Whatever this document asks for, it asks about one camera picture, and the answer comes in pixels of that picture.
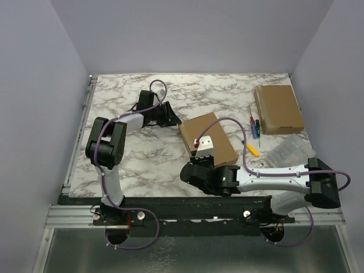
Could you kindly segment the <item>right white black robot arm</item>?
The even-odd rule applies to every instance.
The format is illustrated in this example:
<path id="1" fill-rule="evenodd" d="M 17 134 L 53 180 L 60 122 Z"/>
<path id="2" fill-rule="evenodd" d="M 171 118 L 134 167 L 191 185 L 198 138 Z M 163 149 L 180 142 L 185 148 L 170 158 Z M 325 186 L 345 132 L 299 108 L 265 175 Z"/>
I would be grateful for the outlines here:
<path id="1" fill-rule="evenodd" d="M 293 210 L 312 205 L 320 209 L 341 206 L 336 176 L 322 160 L 309 158 L 307 164 L 284 168 L 246 169 L 239 166 L 213 167 L 212 158 L 190 161 L 180 179 L 207 195 L 229 197 L 252 191 L 279 191 L 261 208 L 262 218 L 275 222 Z"/>

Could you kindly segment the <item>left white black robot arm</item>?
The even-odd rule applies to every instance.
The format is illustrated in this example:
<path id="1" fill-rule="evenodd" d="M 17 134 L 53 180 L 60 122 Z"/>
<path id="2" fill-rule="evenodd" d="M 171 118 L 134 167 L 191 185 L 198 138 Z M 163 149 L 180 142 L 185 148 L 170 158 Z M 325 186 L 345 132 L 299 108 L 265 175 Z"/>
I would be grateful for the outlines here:
<path id="1" fill-rule="evenodd" d="M 142 90 L 139 100 L 120 117 L 107 119 L 97 117 L 85 149 L 85 155 L 97 170 L 101 180 L 101 202 L 109 206 L 106 218 L 117 225 L 124 221 L 126 211 L 120 207 L 124 194 L 119 182 L 118 165 L 123 158 L 126 135 L 147 126 L 170 127 L 181 124 L 171 108 L 164 102 L 166 91 Z"/>

